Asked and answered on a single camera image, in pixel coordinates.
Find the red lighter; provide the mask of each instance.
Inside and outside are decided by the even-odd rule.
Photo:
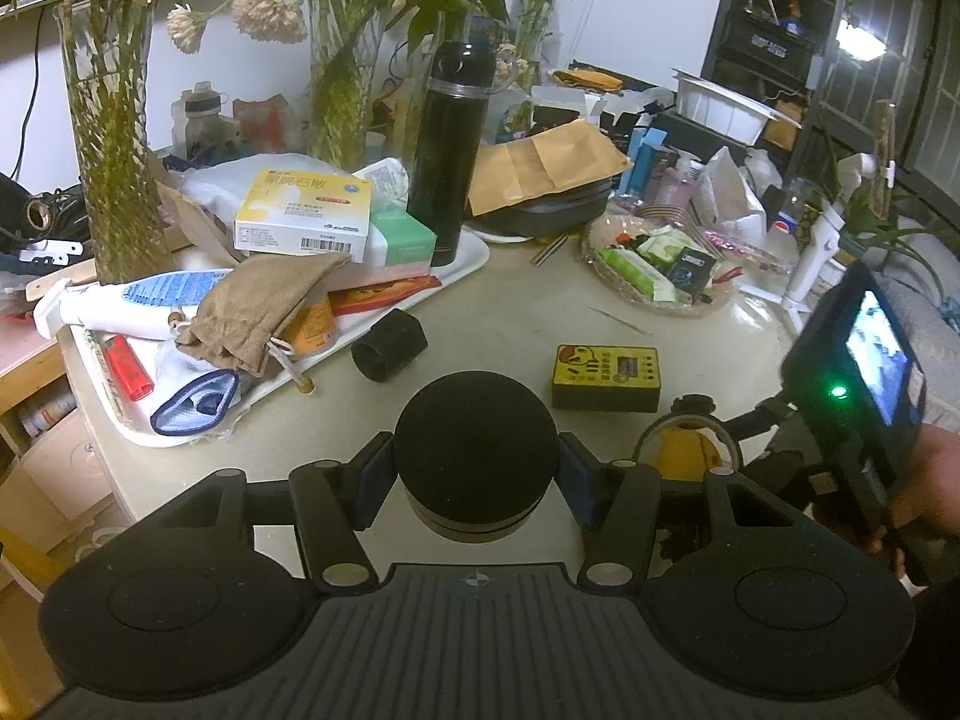
[[[154,391],[154,383],[123,336],[113,336],[104,341],[104,358],[113,374],[114,384],[128,400],[140,400]]]

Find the thermos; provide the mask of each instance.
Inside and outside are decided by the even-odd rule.
[[[495,72],[490,45],[455,40],[440,46],[430,69],[407,213],[437,234],[433,266],[457,256]]]

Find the crosshair logo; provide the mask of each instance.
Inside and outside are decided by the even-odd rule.
[[[493,580],[486,574],[481,574],[479,571],[474,571],[466,579],[464,579],[464,581],[474,589],[479,590],[484,584],[489,584]]]

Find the green packet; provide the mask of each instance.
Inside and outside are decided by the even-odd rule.
[[[690,238],[683,230],[675,227],[663,227],[656,230],[655,233],[640,246],[640,255],[652,262],[655,266],[662,266],[668,269],[673,265],[685,248],[692,248],[696,251],[702,251],[704,247]]]
[[[597,254],[641,295],[657,303],[678,302],[677,288],[639,254],[622,248],[605,248]]]

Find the bright light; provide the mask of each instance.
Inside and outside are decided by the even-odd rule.
[[[887,52],[886,45],[870,32],[862,26],[851,26],[845,19],[840,22],[837,42],[842,50],[860,62],[872,62]]]

